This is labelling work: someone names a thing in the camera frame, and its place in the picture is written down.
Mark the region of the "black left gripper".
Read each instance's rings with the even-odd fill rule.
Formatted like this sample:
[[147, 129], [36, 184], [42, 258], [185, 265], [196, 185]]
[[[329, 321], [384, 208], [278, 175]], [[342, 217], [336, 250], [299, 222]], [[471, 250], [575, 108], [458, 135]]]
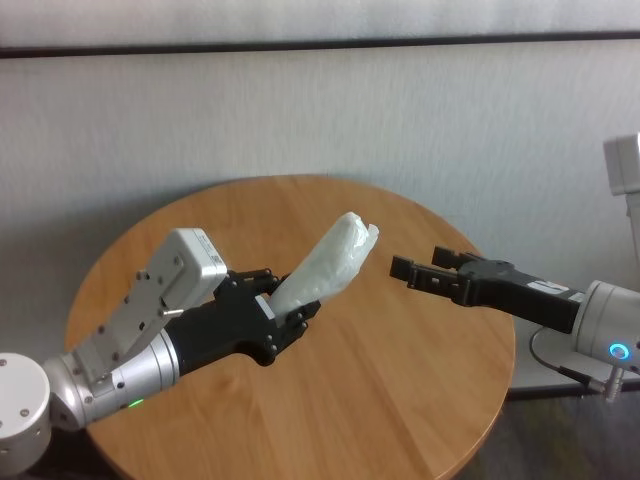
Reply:
[[271, 296], [280, 278], [269, 268], [230, 272], [213, 291], [214, 299], [172, 319], [165, 331], [174, 347], [181, 376], [232, 354], [243, 354], [260, 366], [299, 340], [321, 308], [319, 300], [275, 320], [259, 304]]

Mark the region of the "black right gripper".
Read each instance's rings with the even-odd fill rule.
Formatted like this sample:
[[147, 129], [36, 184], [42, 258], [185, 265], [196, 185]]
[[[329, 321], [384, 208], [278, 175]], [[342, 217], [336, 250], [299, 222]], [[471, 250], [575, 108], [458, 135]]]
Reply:
[[436, 246], [431, 266], [394, 255], [389, 275], [409, 289], [488, 307], [564, 334], [573, 330], [583, 293], [517, 270], [503, 260]]

